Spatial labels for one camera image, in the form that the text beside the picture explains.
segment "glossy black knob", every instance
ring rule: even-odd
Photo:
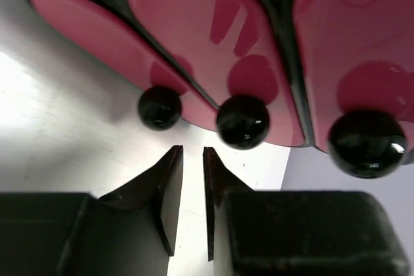
[[[238,95],[221,105],[216,124],[219,136],[226,144],[235,149],[247,150],[266,138],[270,116],[261,100]]]
[[[329,132],[333,162],[359,178],[378,178],[394,171],[404,161],[407,147],[401,126],[383,112],[347,113]]]
[[[179,95],[165,87],[151,87],[138,102],[138,115],[142,123],[154,131],[172,128],[182,111]]]

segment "gray surface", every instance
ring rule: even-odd
[[[184,145],[176,256],[169,275],[212,275],[202,148],[251,187],[279,189],[289,148],[234,151],[184,121],[154,133],[136,116],[134,85],[67,41],[23,0],[0,0],[0,191],[103,195]]]
[[[341,172],[327,154],[307,148],[291,150],[282,189],[340,189],[371,193],[386,209],[407,255],[414,262],[413,186],[413,165],[402,166],[383,178],[363,180]]]

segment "pink oval panel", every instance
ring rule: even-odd
[[[414,147],[414,0],[295,0],[316,145],[344,113],[384,111]]]
[[[90,0],[30,0],[48,24],[142,90],[153,85],[180,94],[182,117],[215,129],[216,111],[114,14]]]
[[[267,142],[304,143],[267,15],[257,0],[128,0],[135,17],[221,105],[238,94],[266,104]]]

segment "gray wall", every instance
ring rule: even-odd
[[[328,155],[313,148],[292,149],[282,189],[360,190],[379,200],[400,240],[414,262],[414,164],[403,166],[393,174],[363,180],[342,173]]]

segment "glossy pink surface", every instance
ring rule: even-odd
[[[414,146],[414,0],[295,0],[316,145],[343,113],[391,113]]]
[[[221,105],[230,96],[262,99],[267,142],[297,146],[303,134],[267,15],[257,0],[128,0],[135,17]]]
[[[140,89],[162,85],[175,90],[181,95],[185,120],[215,129],[214,109],[114,14],[89,0],[31,2],[55,29]]]

